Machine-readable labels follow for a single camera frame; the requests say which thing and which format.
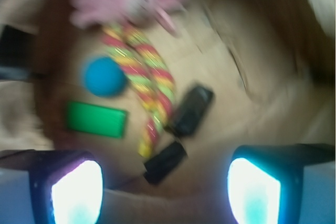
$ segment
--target blue light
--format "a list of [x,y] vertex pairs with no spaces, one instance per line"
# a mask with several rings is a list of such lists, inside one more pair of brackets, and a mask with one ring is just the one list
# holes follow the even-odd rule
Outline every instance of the blue light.
[[51,188],[56,224],[94,224],[100,215],[103,179],[95,161],[85,161]]
[[281,183],[245,158],[232,161],[227,178],[232,213],[239,224],[276,224]]

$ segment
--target striped rope toy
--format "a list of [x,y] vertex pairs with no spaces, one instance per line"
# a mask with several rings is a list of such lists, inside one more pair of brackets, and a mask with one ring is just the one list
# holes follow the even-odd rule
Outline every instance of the striped rope toy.
[[[172,114],[175,103],[174,79],[142,31],[130,24],[111,24],[104,26],[103,31],[103,42],[108,54],[124,71],[142,106],[150,115],[138,149],[141,156],[148,158]],[[142,57],[145,66],[136,59],[128,46]]]

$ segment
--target pink plush toy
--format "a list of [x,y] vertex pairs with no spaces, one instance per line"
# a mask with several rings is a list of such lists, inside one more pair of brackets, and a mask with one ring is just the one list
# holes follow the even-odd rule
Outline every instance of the pink plush toy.
[[183,10],[188,0],[70,0],[76,9],[71,22],[82,29],[94,24],[130,22],[136,26],[157,20],[170,33],[176,32],[168,13]]

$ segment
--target green rectangle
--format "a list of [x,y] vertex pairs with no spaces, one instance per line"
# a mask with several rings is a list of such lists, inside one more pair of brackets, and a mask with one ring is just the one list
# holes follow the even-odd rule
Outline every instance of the green rectangle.
[[68,104],[69,129],[96,135],[122,138],[127,111],[71,101]]

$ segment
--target dog toy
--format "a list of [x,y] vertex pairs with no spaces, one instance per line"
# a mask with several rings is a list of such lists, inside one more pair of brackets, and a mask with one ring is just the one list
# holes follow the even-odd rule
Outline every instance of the dog toy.
[[110,57],[102,56],[88,62],[83,73],[84,86],[98,97],[117,95],[124,90],[127,79]]
[[132,23],[138,27],[157,20],[171,34],[176,33],[168,13],[185,10],[188,0],[70,0],[76,9],[71,22],[80,28],[94,24]]
[[[125,26],[113,24],[105,26],[103,31],[105,32],[103,41],[107,45],[109,55],[120,64],[149,112],[150,119],[140,139],[139,154],[150,157],[172,113],[175,101],[173,77],[144,33],[135,27],[129,24]],[[135,60],[127,45],[142,56],[154,81],[156,92],[153,92],[153,82],[146,74],[146,69]]]
[[[168,32],[176,33],[169,12],[183,10],[187,0],[70,0],[76,9],[71,22],[79,28],[103,25],[107,53],[120,66],[137,92],[150,119],[142,134],[139,153],[150,157],[172,113],[175,84],[164,61],[141,27],[157,20]],[[144,66],[130,46],[142,58]]]
[[71,101],[67,106],[69,129],[114,138],[124,135],[127,111]]

